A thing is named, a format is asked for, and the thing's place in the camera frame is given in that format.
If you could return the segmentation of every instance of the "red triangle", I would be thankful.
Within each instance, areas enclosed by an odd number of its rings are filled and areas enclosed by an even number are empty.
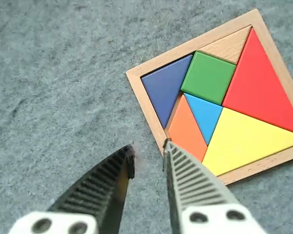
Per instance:
[[[293,132],[293,107],[253,28],[222,105]]]

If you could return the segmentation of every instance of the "dark blue triangle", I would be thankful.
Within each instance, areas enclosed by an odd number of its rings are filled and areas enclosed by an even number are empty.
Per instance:
[[[166,128],[191,59],[192,55],[188,55],[142,78],[163,128]]]

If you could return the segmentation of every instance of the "triangle piece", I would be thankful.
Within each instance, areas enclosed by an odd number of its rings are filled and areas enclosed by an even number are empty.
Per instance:
[[[216,176],[293,146],[293,133],[223,108],[203,165]]]
[[[188,55],[142,78],[163,128],[166,128],[191,59],[192,55]]]
[[[293,132],[293,107],[254,29],[222,106]]]
[[[245,41],[248,38],[250,29],[251,26],[245,27],[224,38],[214,41],[199,50],[228,62],[237,64]]]
[[[181,96],[168,129],[171,140],[188,153],[203,161],[207,145],[184,95]]]
[[[222,107],[190,94],[185,94],[185,96],[195,120],[199,125],[205,143],[208,145],[219,119]]]

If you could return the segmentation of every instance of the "light blue triangle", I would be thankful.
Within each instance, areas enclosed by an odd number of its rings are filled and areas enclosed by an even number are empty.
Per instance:
[[[184,93],[184,95],[201,130],[205,143],[208,145],[223,108],[190,94]]]

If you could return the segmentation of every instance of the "green square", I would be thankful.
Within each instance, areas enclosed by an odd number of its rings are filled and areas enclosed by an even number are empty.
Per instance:
[[[196,51],[181,90],[221,105],[236,65]]]

